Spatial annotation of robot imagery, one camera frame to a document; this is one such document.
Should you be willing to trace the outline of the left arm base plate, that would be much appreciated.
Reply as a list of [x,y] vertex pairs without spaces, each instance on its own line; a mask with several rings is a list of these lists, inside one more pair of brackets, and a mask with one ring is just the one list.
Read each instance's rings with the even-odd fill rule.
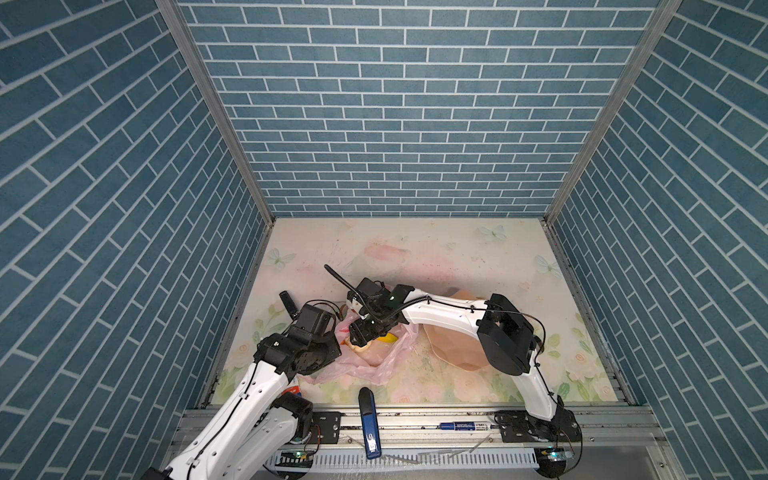
[[342,413],[339,411],[314,412],[300,422],[301,444],[335,445],[339,441]]

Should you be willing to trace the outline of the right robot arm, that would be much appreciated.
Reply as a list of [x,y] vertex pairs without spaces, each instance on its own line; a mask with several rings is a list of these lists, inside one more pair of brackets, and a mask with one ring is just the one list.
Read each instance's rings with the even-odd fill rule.
[[398,325],[427,325],[457,332],[478,341],[490,366],[514,381],[525,406],[525,435],[549,442],[583,439],[575,415],[548,388],[540,371],[538,355],[543,352],[544,340],[535,335],[528,317],[505,296],[459,300],[409,285],[388,289],[365,278],[349,289],[347,303],[359,315],[349,327],[353,345],[363,347]]

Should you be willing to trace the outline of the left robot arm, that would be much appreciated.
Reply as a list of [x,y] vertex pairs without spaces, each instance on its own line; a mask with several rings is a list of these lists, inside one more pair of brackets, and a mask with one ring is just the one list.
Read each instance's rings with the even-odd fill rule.
[[162,470],[144,479],[249,479],[283,445],[311,435],[313,405],[291,393],[294,378],[310,375],[340,357],[334,328],[339,307],[322,301],[298,308],[280,294],[291,323],[259,341],[254,362],[210,422]]

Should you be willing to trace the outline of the pink scalloped bowl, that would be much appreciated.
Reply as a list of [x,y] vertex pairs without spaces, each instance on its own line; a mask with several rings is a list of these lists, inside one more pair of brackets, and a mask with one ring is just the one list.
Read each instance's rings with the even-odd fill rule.
[[468,372],[490,366],[481,343],[476,338],[444,327],[422,324],[432,351],[440,360]]

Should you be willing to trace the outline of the pink plastic bag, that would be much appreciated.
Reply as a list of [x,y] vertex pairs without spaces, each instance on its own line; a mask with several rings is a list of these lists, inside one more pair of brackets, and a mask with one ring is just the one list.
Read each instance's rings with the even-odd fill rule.
[[349,376],[374,385],[383,385],[394,375],[415,347],[419,327],[415,324],[400,324],[390,332],[399,338],[396,343],[387,344],[376,339],[364,347],[357,347],[349,340],[349,326],[356,319],[356,316],[349,315],[334,329],[341,356],[317,373],[300,375],[301,380],[310,384],[324,384]]

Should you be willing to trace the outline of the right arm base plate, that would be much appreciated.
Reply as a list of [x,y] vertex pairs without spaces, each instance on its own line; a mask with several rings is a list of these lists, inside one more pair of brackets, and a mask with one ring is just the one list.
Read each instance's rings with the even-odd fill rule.
[[558,408],[549,421],[533,417],[526,410],[497,411],[493,421],[499,427],[504,443],[578,443],[583,440],[575,415],[563,408]]

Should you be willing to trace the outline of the yellow fake lemon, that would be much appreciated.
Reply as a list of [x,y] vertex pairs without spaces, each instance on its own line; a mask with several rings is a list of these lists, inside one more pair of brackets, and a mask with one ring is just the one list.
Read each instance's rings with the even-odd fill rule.
[[394,344],[398,340],[399,340],[399,338],[396,335],[392,334],[392,333],[387,333],[386,335],[380,336],[378,338],[378,341],[381,341],[381,342],[384,342],[384,343],[387,343],[387,344]]

